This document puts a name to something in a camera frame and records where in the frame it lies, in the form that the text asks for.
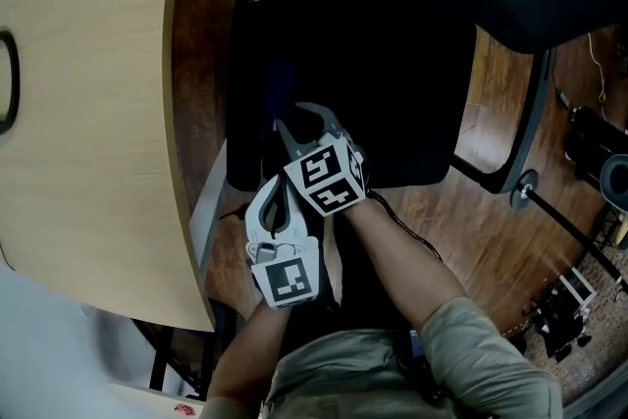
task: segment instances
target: black office chair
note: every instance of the black office chair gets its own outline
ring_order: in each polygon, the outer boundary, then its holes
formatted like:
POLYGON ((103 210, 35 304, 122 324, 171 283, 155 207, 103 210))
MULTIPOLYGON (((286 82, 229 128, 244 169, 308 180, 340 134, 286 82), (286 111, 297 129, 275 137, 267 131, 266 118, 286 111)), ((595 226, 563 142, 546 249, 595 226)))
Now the black office chair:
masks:
MULTIPOLYGON (((227 97, 228 180, 236 188, 255 190, 260 162, 276 143, 274 119, 289 121, 294 101, 312 101, 332 108, 367 152, 372 187, 437 183, 453 166, 492 193, 513 191, 513 206, 533 200, 558 219, 549 205, 538 202, 535 177, 520 181, 547 96, 551 50, 624 22, 626 1, 236 0, 227 97), (490 174, 453 154, 476 25, 508 48, 534 54, 512 151, 490 174)), ((621 279, 609 263, 602 264, 621 279)))

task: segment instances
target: person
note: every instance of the person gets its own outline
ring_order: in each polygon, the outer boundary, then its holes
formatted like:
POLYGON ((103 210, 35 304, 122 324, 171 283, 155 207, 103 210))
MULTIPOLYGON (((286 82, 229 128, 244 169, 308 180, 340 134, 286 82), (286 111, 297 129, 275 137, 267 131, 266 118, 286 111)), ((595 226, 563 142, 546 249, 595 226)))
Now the person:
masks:
POLYGON ((335 215, 334 234, 340 306, 262 301, 219 361, 201 419, 258 417, 262 403, 272 419, 562 417, 558 384, 377 201, 335 215), (411 329, 440 394, 404 371, 411 329))

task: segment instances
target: forearm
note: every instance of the forearm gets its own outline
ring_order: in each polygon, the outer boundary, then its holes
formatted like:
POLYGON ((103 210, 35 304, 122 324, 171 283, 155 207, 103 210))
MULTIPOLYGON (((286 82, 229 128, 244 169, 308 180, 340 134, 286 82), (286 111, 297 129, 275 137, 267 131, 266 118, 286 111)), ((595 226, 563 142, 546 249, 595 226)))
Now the forearm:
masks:
POLYGON ((227 397, 257 416, 275 373, 290 309, 260 302, 242 331, 221 357, 208 398, 227 397))
POLYGON ((345 211, 397 309, 420 331, 448 301, 465 296, 458 279, 382 206, 366 199, 345 211))

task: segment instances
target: desk surface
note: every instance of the desk surface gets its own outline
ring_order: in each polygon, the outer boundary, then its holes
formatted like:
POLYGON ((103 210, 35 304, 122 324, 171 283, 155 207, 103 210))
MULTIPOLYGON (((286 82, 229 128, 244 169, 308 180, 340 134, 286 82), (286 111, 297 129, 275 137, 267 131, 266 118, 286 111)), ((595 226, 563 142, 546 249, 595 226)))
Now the desk surface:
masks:
POLYGON ((0 242, 81 302, 211 330, 173 132, 174 0, 0 0, 18 119, 0 136, 0 242))

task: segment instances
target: wooden floor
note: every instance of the wooden floor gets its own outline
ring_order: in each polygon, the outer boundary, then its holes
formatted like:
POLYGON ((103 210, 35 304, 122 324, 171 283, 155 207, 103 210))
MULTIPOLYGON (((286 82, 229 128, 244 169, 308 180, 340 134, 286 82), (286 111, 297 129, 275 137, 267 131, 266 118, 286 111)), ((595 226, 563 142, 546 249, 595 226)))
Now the wooden floor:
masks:
MULTIPOLYGON (((227 47, 234 0, 177 0, 174 88, 177 140, 190 208, 195 204, 225 137, 227 47)), ((624 129, 628 82, 611 79, 611 28, 594 34, 594 48, 607 70, 607 117, 624 129)), ((473 76, 456 153, 485 170, 506 158, 522 107, 531 58, 518 55, 479 31, 473 76)), ((599 110, 600 74, 587 37, 557 49, 553 83, 574 105, 599 110)), ((527 166, 541 174, 539 194, 588 233, 602 197, 573 177, 562 153, 568 115, 553 89, 527 166)), ((514 213, 507 195, 488 194, 450 169, 442 183, 385 191, 401 219, 438 249, 469 295, 507 332, 522 321, 530 299, 564 272, 581 247, 541 210, 514 213)), ((228 191, 226 212, 251 194, 228 191)), ((243 223, 218 226, 207 287, 213 298, 248 316, 259 294, 244 263, 243 223)), ((340 294, 340 261, 328 239, 326 259, 340 294)))

